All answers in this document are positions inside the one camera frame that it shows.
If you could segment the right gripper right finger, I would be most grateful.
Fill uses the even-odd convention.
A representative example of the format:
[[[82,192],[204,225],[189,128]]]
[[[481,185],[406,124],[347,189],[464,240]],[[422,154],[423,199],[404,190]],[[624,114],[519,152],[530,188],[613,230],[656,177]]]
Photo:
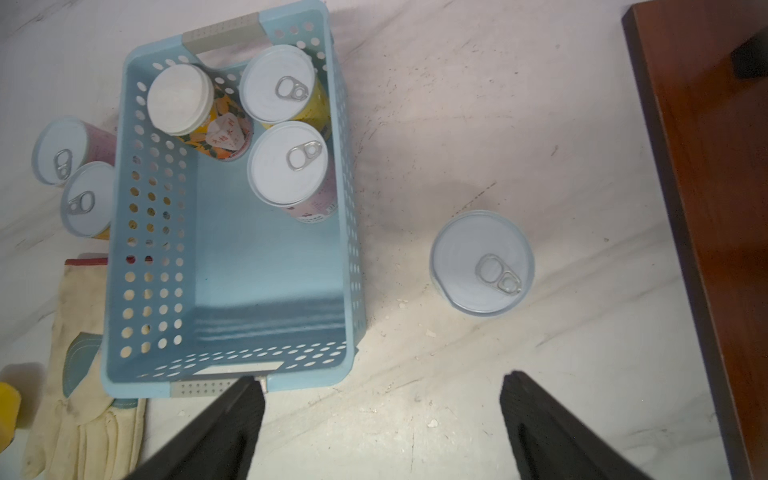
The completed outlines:
[[[522,371],[504,377],[500,407],[522,479],[646,479]]]

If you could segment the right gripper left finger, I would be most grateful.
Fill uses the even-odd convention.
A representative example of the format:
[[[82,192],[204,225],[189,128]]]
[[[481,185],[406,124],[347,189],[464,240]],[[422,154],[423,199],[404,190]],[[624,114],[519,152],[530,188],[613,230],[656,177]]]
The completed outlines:
[[[265,407],[261,383],[240,378],[128,477],[245,479]]]

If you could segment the orange can pull tab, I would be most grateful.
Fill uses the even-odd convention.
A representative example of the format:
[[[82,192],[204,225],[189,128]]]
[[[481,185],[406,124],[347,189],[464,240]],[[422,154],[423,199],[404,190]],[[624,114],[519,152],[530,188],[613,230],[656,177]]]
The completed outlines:
[[[105,162],[81,166],[67,181],[60,202],[64,228],[76,237],[108,240],[115,167]]]

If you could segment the pink can pull tab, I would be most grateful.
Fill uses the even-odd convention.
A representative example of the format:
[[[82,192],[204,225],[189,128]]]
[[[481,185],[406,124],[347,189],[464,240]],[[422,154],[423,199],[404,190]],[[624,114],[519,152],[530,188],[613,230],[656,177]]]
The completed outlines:
[[[263,133],[248,158],[254,194],[295,220],[316,224],[338,207],[333,154],[311,125],[288,121]]]

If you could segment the yellow can pull tab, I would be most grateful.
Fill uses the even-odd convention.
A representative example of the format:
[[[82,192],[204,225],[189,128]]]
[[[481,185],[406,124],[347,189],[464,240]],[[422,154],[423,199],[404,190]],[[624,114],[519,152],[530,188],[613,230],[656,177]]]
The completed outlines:
[[[267,48],[243,71],[239,96],[246,113],[269,129],[287,121],[331,136],[330,102],[310,57],[292,45]]]

